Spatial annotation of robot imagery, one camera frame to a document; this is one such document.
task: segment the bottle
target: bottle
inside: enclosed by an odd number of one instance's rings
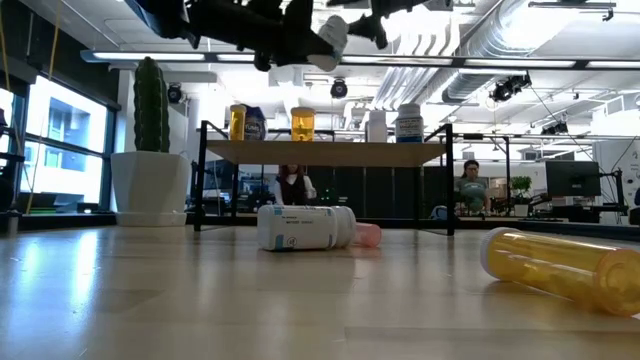
[[[269,251],[375,247],[382,231],[356,223],[345,206],[265,205],[258,210],[258,243]]]
[[[264,140],[267,136],[266,119],[260,107],[245,105],[244,139]]]
[[[640,253],[497,228],[481,244],[484,270],[589,310],[640,313]]]
[[[291,109],[291,140],[313,141],[316,111],[311,108]]]
[[[424,122],[420,115],[420,105],[402,104],[396,118],[396,142],[421,143],[424,139]]]
[[[325,72],[333,71],[340,63],[342,53],[347,47],[348,32],[349,24],[340,16],[331,15],[318,30],[318,36],[333,47],[333,53],[330,55],[308,55],[307,60]]]
[[[367,142],[387,142],[387,113],[371,111],[367,122]]]
[[[244,105],[231,105],[230,140],[244,140],[244,123],[247,115],[247,107]]]

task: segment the computer monitor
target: computer monitor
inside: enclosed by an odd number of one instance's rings
[[[233,186],[233,163],[227,160],[207,161],[204,174],[204,190],[231,189]]]
[[[594,161],[547,161],[549,196],[600,196],[600,166]]]

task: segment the potted plant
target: potted plant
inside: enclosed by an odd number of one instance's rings
[[[137,151],[111,155],[118,225],[184,226],[189,161],[169,154],[167,85],[155,60],[140,61],[133,89]]]
[[[531,203],[531,197],[529,195],[529,190],[531,190],[531,177],[529,176],[512,177],[511,189],[515,191],[515,197],[514,197],[515,215],[520,217],[527,217],[529,215],[529,203]]]

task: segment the white bottle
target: white bottle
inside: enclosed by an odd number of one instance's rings
[[[347,47],[347,33],[349,25],[338,15],[332,15],[318,31],[324,41],[333,47],[331,55],[308,55],[307,60],[324,71],[333,71],[342,59],[342,53]]]
[[[356,240],[348,207],[265,205],[258,211],[258,243],[265,250],[343,248]]]
[[[374,110],[367,122],[367,142],[387,142],[387,113]]]
[[[396,118],[396,142],[423,142],[424,122],[420,115],[420,105],[402,104]]]

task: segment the green shirt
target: green shirt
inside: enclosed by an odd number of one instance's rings
[[[487,182],[483,179],[460,178],[455,184],[456,190],[464,197],[464,202],[471,211],[480,211],[484,206],[487,194]]]

